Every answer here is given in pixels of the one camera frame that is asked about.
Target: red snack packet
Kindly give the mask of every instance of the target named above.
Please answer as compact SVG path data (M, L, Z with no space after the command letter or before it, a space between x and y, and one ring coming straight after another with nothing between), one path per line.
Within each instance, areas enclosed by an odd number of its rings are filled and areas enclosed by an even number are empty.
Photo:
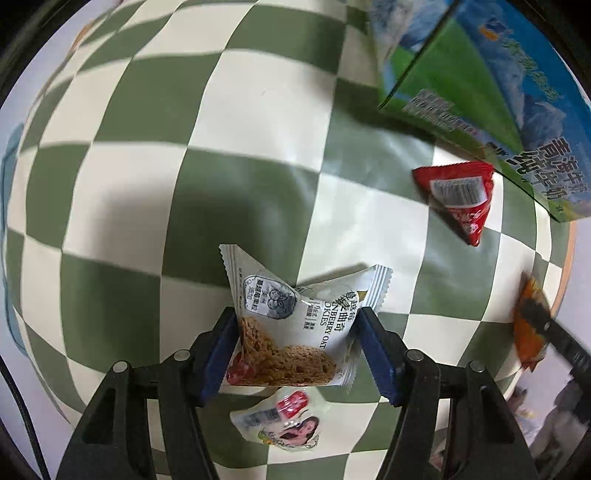
M413 176L460 223L468 243L476 247L491 209L494 171L489 163L475 160L415 168Z

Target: white square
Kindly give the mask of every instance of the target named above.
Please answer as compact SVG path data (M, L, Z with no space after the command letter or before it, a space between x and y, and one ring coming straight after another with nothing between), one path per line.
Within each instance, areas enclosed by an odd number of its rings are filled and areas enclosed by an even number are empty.
M519 383L519 380L521 379L521 375L523 374L523 372L524 372L523 370L519 370L517 372L517 375L513 377L513 380L511 380L511 383L509 384L509 386L507 387L507 389L503 393L503 397L505 397L505 400L509 400L511 398L511 395L513 395L513 392L515 391L515 387Z
M483 322L513 321L512 311L524 280L531 276L534 258L535 252L530 247L509 235L501 234L491 296L482 316Z
M503 226L503 175L494 172L492 174L492 181L495 184L492 189L491 209L488 212L488 217L484 226L497 232L502 231Z
M411 313L404 336L407 348L416 348L438 364L457 365L478 328L474 320Z
M158 400L148 399L148 430L150 431L150 445L156 450L165 452L162 422L160 420L160 404Z
M222 51L252 4L195 5L173 13L136 55L195 55Z
M535 205L535 224L537 236L535 240L535 251L546 260L550 261L552 254L552 233L550 231L550 215L538 202Z
M257 5L275 5L277 7L293 8L314 12L316 14L331 17L336 20L345 21L347 19L347 7L338 1L326 0L259 0Z
M515 345L511 345L509 355L505 359L505 362L501 365L499 372L497 373L495 380L503 380L504 378L510 377L521 368L521 361L517 355L517 348Z
M99 47L109 40L115 33L110 33L108 35L104 35L101 38L97 38L96 40L89 42L85 45L80 45L70 60L66 63L63 67L62 71L57 74L57 76L53 79L51 85L49 86L48 90L51 90L53 87L59 85L61 82L71 79L78 71L80 67L84 65L84 62L88 60L88 58L99 49Z
M227 466L213 463L220 480L265 480L267 478L267 466L259 465L250 468L228 468Z
M203 93L189 145L319 171L335 78L273 54L225 50Z
M27 186L37 147L29 148L17 158L12 178L12 192L8 201L8 226L15 232L27 232Z
M51 114L40 145L90 143L130 59L78 73Z
M344 455L353 450L369 425L377 403L331 403L318 445L305 452L269 448L267 463L288 463Z
M376 478L387 450L352 452L347 457L343 480L366 480Z
M466 153L455 145L445 140L437 140L433 149L433 167L442 167L444 165L453 165L454 163L465 163Z
M95 394L96 389L99 388L100 383L103 381L105 374L79 364L71 358L68 358L67 360L70 375L72 375L72 380L76 386L76 391L78 392L78 395L80 395L84 404L88 405L92 395Z
M560 279L562 278L562 268L554 265L552 262L548 263L548 269L546 270L546 278L544 280L544 294L548 299L550 307L554 305L556 301L556 295L558 295L558 289L560 288Z
M6 264L7 249L8 249L8 235L4 235L4 238L2 239L2 258L5 260L2 262L2 269L4 270L4 276L6 278L8 278L8 266Z
M320 174L298 284L382 264L394 270L382 310L410 312L428 214L423 203Z
M160 360L191 347L197 335L211 330L223 309L232 305L232 293L227 287L162 277Z
M66 354L61 334L59 249L25 237L22 251L22 318L54 349Z
M160 275L185 150L150 142L92 144L74 185L64 252Z
M151 20L157 20L174 12L185 0L155 0L144 2L132 17L121 27L121 30L133 27L140 23L146 23Z
M378 73L371 40L357 28L347 25L340 56L339 78L370 87L378 84Z
M437 420L435 421L435 431L447 428L449 424L449 409L452 402L449 398L439 400L437 406Z

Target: white snack wrapper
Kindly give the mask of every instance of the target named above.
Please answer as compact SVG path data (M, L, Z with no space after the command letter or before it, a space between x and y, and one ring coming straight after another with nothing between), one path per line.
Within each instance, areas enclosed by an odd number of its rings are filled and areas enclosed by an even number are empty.
M282 387L254 407L230 412L230 420L249 442L297 452L318 445L328 408L314 387Z
M220 251L241 329L224 383L350 385L361 351L351 326L361 307L379 311L392 269L292 288L237 245Z

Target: green and white checkered mat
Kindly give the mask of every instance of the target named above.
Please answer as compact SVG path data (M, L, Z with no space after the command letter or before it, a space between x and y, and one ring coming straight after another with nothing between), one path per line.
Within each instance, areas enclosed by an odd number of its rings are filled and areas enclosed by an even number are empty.
M568 226L495 174L480 246L450 229L411 169L458 159L377 111L365 22L361 2L127 1L58 70L25 126L5 248L27 350L73 424L115 361L188 348L231 304L220 243L293 284L392 267L387 329L516 378L521 275L554 301ZM363 360L349 394L322 389L318 447L287 453L242 440L228 412L260 397L233 388L200 411L223 480L373 478L399 413Z

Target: cartoon character image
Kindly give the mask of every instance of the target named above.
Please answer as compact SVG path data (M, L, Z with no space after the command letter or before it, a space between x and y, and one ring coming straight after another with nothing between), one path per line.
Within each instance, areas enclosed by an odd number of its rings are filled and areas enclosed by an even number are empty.
M279 432L277 437L287 446L300 447L314 437L319 423L318 417L308 417L298 425Z

